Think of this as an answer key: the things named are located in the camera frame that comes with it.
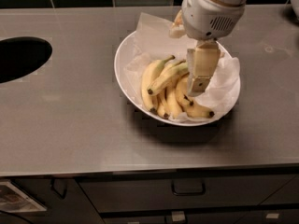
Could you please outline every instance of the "countertop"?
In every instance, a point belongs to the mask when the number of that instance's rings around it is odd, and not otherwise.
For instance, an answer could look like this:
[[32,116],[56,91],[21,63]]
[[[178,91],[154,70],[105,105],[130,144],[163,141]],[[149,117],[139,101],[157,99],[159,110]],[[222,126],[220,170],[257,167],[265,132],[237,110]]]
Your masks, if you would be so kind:
[[214,123],[186,128],[143,115],[123,95],[114,56],[141,12],[179,7],[9,9],[2,39],[49,41],[36,72],[0,84],[0,176],[299,164],[299,21],[290,5],[247,6],[220,43],[239,59],[241,92]]

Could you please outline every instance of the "black oval object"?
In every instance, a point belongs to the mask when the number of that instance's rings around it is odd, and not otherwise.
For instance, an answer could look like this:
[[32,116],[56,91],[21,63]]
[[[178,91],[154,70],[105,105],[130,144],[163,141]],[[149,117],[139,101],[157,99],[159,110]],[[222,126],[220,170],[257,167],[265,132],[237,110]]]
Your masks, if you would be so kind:
[[0,83],[24,77],[42,66],[52,46],[36,37],[14,37],[0,41]]

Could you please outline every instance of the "robotic arm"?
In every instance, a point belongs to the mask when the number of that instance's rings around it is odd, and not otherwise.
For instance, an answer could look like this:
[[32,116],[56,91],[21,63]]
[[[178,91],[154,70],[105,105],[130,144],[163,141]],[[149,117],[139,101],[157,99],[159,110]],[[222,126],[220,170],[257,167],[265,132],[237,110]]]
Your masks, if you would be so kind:
[[232,32],[243,15],[246,0],[183,0],[170,36],[186,34],[197,40],[194,49],[188,49],[190,76],[188,94],[197,96],[206,90],[221,52],[216,39]]

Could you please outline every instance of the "bunch of bananas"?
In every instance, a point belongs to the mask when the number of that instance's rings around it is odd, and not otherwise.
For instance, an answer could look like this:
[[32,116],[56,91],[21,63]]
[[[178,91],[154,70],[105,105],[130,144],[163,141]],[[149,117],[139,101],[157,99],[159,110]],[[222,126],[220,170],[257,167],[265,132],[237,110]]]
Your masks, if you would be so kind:
[[182,112],[191,118],[212,118],[214,112],[187,95],[188,65],[175,56],[151,62],[142,75],[141,96],[146,109],[163,119],[176,119]]

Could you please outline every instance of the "black cable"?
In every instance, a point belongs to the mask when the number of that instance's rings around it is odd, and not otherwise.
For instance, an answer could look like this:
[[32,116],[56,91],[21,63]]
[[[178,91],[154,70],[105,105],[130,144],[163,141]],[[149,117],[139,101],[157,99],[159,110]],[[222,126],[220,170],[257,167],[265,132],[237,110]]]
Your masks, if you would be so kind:
[[22,220],[26,221],[29,224],[34,224],[33,222],[31,222],[30,220],[26,219],[25,217],[21,217],[21,216],[19,216],[17,214],[14,214],[14,213],[9,213],[9,212],[2,211],[2,210],[0,210],[0,213],[3,213],[3,214],[8,215],[8,216],[12,216],[12,217],[16,217],[16,218],[22,219]]

